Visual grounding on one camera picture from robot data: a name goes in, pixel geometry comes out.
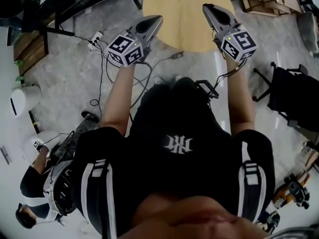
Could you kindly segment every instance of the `shoe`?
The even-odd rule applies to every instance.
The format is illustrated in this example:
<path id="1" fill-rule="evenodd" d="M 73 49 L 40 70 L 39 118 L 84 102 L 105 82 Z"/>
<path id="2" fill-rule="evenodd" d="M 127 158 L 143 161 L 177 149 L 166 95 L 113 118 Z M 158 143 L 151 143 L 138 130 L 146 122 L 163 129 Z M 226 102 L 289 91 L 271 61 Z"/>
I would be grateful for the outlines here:
<path id="1" fill-rule="evenodd" d="M 93 113 L 90 113 L 88 111 L 83 111 L 81 113 L 81 116 L 85 119 L 85 120 L 89 120 L 92 121 L 94 123 L 99 123 L 100 119 Z"/>
<path id="2" fill-rule="evenodd" d="M 181 75 L 176 74 L 173 79 L 174 79 L 174 81 L 175 81 L 175 83 L 176 83 L 176 82 L 178 82 L 181 78 L 182 78 Z"/>
<path id="3" fill-rule="evenodd" d="M 154 85 L 164 84 L 163 79 L 158 75 L 154 77 L 153 81 L 154 81 Z"/>

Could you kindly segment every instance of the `plug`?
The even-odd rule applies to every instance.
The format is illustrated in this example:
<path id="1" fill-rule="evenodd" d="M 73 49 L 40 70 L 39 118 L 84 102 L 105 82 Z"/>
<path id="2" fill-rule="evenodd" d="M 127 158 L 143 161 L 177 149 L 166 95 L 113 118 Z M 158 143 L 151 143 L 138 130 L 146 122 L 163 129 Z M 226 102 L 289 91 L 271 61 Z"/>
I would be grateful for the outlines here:
<path id="1" fill-rule="evenodd" d="M 179 53 L 176 53 L 176 54 L 173 54 L 170 58 L 171 59 L 177 59 L 177 58 L 180 58 L 182 56 L 184 56 L 184 52 L 183 51 L 179 52 Z"/>

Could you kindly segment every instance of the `black t-shirt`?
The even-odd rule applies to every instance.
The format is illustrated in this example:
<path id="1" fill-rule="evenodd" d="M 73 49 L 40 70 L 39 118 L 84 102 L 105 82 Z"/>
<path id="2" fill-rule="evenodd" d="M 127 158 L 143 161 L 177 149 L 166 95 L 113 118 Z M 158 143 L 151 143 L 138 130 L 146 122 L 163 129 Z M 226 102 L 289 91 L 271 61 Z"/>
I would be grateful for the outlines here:
<path id="1" fill-rule="evenodd" d="M 167 89 L 147 102 L 142 100 L 127 138 L 111 127 L 80 136 L 73 172 L 73 198 L 80 210 L 81 174 L 87 163 L 105 158 L 113 169 L 117 236 L 130 229 L 137 207 L 153 192 L 181 198 L 208 196 L 236 215 L 243 141 L 251 160 L 265 171 L 263 207 L 268 206 L 275 187 L 271 142 L 254 130 L 232 138 L 218 125 L 202 96 L 192 91 Z M 101 231 L 99 222 L 93 225 Z"/>
<path id="2" fill-rule="evenodd" d="M 20 190 L 23 196 L 27 198 L 44 198 L 43 186 L 48 173 L 40 175 L 33 167 L 29 167 L 21 181 Z M 45 219 L 49 213 L 49 204 L 39 206 L 29 206 L 33 213 L 42 219 Z"/>

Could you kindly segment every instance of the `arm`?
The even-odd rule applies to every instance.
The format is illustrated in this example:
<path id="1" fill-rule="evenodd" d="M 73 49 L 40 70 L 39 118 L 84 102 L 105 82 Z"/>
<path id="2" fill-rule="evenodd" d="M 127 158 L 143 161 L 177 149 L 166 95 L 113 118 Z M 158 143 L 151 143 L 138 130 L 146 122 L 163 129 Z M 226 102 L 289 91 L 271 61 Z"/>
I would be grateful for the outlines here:
<path id="1" fill-rule="evenodd" d="M 43 146 L 39 152 L 38 157 L 34 162 L 34 169 L 41 175 L 45 169 L 46 165 L 46 155 L 48 154 L 49 149 Z"/>
<path id="2" fill-rule="evenodd" d="M 125 136 L 129 122 L 135 64 L 121 67 L 104 106 L 101 127 L 110 126 Z"/>
<path id="3" fill-rule="evenodd" d="M 225 56 L 229 72 L 237 63 Z M 255 111 L 243 69 L 228 78 L 228 109 L 233 137 L 243 130 L 255 129 Z"/>

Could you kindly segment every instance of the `concrete floor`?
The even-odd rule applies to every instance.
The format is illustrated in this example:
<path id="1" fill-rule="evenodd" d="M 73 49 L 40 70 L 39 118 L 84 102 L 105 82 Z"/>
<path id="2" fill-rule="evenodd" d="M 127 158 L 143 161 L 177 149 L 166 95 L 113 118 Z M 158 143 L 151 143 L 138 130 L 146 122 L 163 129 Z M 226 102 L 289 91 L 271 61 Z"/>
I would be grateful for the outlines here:
<path id="1" fill-rule="evenodd" d="M 284 68 L 297 68 L 305 65 L 309 74 L 319 80 L 318 60 L 315 60 L 304 48 L 297 28 L 296 16 L 285 15 L 271 18 L 261 15 L 243 13 L 239 1 L 234 1 L 236 15 L 247 27 L 259 45 L 254 57 L 245 68 L 252 94 L 260 95 L 266 85 L 253 73 L 257 67 L 269 79 L 272 78 L 270 63 L 275 61 Z M 91 39 L 97 31 L 104 33 L 103 39 L 110 41 L 134 19 L 143 15 L 132 0 L 107 0 L 93 6 L 91 13 L 80 13 L 73 19 L 63 23 L 65 30 L 75 31 L 76 35 Z M 40 122 L 40 129 L 51 129 L 60 132 L 74 130 L 82 120 L 81 111 L 89 110 L 100 114 L 97 107 L 90 106 L 90 100 L 99 96 L 101 77 L 101 55 L 90 53 L 86 41 L 75 37 L 49 34 L 50 54 L 26 73 L 26 82 L 40 85 L 43 99 L 33 110 L 35 118 Z M 163 45 L 155 39 L 153 52 L 147 61 L 154 65 L 158 60 L 169 57 L 176 50 Z M 109 67 L 114 79 L 116 68 Z M 189 53 L 178 60 L 161 62 L 153 76 L 169 78 L 175 74 L 191 77 L 194 80 L 208 79 L 215 83 L 216 77 L 225 70 L 224 61 L 218 53 Z M 144 65 L 136 68 L 136 77 L 144 78 L 149 69 Z M 103 75 L 101 105 L 111 90 L 111 85 Z M 132 100 L 140 94 L 142 88 L 136 85 Z M 227 106 L 227 82 L 218 89 L 221 98 L 212 101 L 212 108 L 222 127 L 229 130 Z M 138 104 L 132 109 L 134 116 Z M 255 104 L 256 130 L 265 134 L 273 143 L 276 181 L 279 183 L 295 165 L 295 158 L 302 143 L 306 140 L 287 123 L 278 113 L 267 107 L 267 99 Z"/>

